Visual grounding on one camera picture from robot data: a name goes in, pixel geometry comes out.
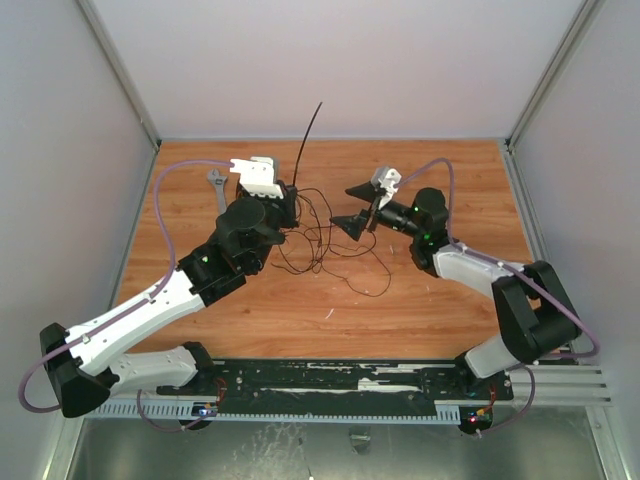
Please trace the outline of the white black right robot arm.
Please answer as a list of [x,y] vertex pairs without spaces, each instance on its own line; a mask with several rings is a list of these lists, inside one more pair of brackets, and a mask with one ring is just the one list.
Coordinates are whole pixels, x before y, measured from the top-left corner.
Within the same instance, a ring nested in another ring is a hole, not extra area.
[[402,233],[411,239],[411,258],[419,270],[493,301],[498,334],[455,359],[453,383],[460,395],[476,398],[489,387],[490,377],[531,364],[579,336],[575,309],[553,267],[545,261],[502,263],[450,239],[442,191],[423,188],[409,206],[386,200],[370,183],[346,192],[369,204],[355,215],[331,218],[350,238],[358,240],[379,226]]

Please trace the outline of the black zip tie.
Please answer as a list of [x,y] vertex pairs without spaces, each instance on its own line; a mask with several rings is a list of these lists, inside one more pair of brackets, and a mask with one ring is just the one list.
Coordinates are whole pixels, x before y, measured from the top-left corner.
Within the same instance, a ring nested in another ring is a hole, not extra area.
[[298,180],[299,171],[300,171],[300,163],[301,163],[301,160],[302,160],[302,157],[303,157],[303,153],[304,153],[307,141],[309,139],[309,135],[311,133],[311,130],[312,130],[312,128],[313,128],[313,126],[314,126],[314,124],[316,122],[316,119],[317,119],[317,116],[318,116],[320,110],[323,107],[323,104],[324,104],[324,102],[320,101],[318,103],[318,105],[316,106],[316,108],[315,108],[315,110],[314,110],[314,112],[313,112],[313,114],[312,114],[312,116],[311,116],[311,118],[309,120],[309,123],[308,123],[308,125],[306,127],[306,130],[305,130],[305,133],[303,135],[302,141],[300,143],[300,146],[299,146],[299,149],[298,149],[298,153],[297,153],[297,156],[296,156],[296,160],[295,160],[295,163],[294,163],[294,170],[293,170],[293,175],[292,175],[292,180],[291,180],[291,186],[292,187],[295,187],[297,185],[297,180]]

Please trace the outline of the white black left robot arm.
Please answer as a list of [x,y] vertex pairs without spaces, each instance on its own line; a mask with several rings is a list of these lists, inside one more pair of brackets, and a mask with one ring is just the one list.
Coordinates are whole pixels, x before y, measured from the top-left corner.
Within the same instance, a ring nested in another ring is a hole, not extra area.
[[276,185],[280,192],[275,197],[238,187],[236,199],[218,216],[207,241],[145,291],[82,324],[64,328],[52,323],[40,332],[44,369],[64,417],[90,413],[129,389],[184,386],[200,395],[212,388],[215,371],[197,342],[154,354],[127,352],[262,271],[271,249],[284,243],[285,230],[298,224],[296,187]]

